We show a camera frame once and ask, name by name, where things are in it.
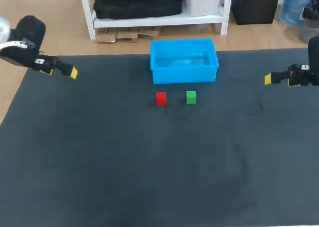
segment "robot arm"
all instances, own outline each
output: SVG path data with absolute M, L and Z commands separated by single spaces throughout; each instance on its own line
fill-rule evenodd
M 288 79 L 289 86 L 319 86 L 319 36 L 308 44 L 309 65 L 294 64 L 283 72 L 272 72 L 265 76 L 265 84 L 278 84 Z
M 0 58 L 48 75 L 58 69 L 63 75 L 76 79 L 78 72 L 73 65 L 55 56 L 40 54 L 44 35 L 45 24 L 34 16 L 24 17 L 16 29 L 11 29 L 9 21 L 0 16 Z

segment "blue container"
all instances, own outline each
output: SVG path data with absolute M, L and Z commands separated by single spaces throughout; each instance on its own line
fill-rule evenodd
M 151 43 L 154 84 L 215 82 L 218 67 L 212 39 L 157 40 Z

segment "green block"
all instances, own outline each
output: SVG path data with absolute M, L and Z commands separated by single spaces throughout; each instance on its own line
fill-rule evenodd
M 186 103 L 187 104 L 196 104 L 196 91 L 187 91 L 186 92 Z

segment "metal shelf frame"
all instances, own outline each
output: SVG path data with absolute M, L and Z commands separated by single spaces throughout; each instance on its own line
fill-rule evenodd
M 183 12 L 179 15 L 165 17 L 150 17 L 143 19 L 98 19 L 95 11 L 91 12 L 90 0 L 82 0 L 83 10 L 88 26 L 90 38 L 92 41 L 96 39 L 96 28 L 112 28 L 112 27 L 143 27 L 143 26 L 167 26 L 167 25 L 187 25 L 187 24 L 211 24 L 221 23 L 220 35 L 227 35 L 229 14 L 231 8 L 231 0 L 224 0 L 224 4 L 220 4 L 218 14 L 205 15 L 199 17 L 191 17 L 188 11 L 183 8 Z

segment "red block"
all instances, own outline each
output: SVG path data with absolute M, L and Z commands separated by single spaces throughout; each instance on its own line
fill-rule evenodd
M 166 92 L 156 92 L 156 104 L 157 106 L 167 105 Z

